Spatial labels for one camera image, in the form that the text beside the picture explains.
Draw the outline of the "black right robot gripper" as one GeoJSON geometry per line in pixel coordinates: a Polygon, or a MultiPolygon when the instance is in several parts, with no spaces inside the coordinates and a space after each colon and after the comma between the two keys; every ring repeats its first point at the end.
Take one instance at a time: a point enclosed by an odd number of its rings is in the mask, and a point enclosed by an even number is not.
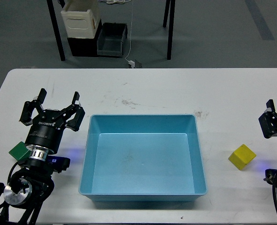
{"type": "Polygon", "coordinates": [[[277,136],[277,113],[272,99],[266,103],[267,109],[259,117],[259,123],[265,138],[277,136]]]}

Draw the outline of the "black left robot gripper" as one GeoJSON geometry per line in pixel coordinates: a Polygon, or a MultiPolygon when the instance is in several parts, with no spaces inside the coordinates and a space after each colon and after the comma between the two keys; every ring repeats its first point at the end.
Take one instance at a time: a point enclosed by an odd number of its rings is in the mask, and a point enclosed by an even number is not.
{"type": "Polygon", "coordinates": [[[46,98],[47,91],[42,88],[38,96],[32,101],[26,101],[19,119],[26,126],[31,126],[25,145],[36,145],[57,152],[64,128],[78,131],[83,121],[85,111],[80,105],[80,95],[74,93],[72,103],[62,110],[44,110],[42,104],[46,98]],[[38,115],[32,119],[34,109],[38,115]]]}

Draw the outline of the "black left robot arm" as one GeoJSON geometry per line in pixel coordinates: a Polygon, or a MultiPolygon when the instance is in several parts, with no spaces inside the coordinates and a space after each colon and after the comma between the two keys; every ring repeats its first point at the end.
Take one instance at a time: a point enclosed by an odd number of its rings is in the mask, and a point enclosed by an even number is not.
{"type": "Polygon", "coordinates": [[[25,142],[18,143],[9,153],[16,159],[6,184],[0,182],[0,225],[10,225],[9,208],[23,209],[18,225],[34,225],[43,202],[54,189],[52,174],[61,173],[70,166],[70,159],[58,157],[63,131],[78,131],[85,111],[75,92],[71,104],[62,109],[44,109],[47,91],[42,88],[37,97],[26,101],[19,119],[30,126],[25,142]]]}

